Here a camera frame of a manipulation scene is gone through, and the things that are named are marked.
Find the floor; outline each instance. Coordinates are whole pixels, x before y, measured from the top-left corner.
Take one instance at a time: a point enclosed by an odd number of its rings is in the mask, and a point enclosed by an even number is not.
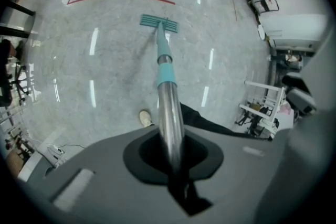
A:
[[[28,85],[21,114],[36,146],[75,144],[141,128],[138,113],[158,122],[155,29],[141,14],[168,17],[179,99],[228,128],[249,94],[245,80],[264,83],[267,44],[245,0],[20,0],[36,11],[26,43]],[[13,12],[9,25],[27,17]],[[64,159],[81,147],[65,147]]]

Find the wall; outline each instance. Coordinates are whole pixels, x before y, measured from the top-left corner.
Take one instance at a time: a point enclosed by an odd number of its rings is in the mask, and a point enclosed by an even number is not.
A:
[[[317,50],[321,37],[332,22],[333,12],[327,0],[277,0],[280,10],[262,13],[260,22],[271,37],[271,44],[288,44],[302,50]]]

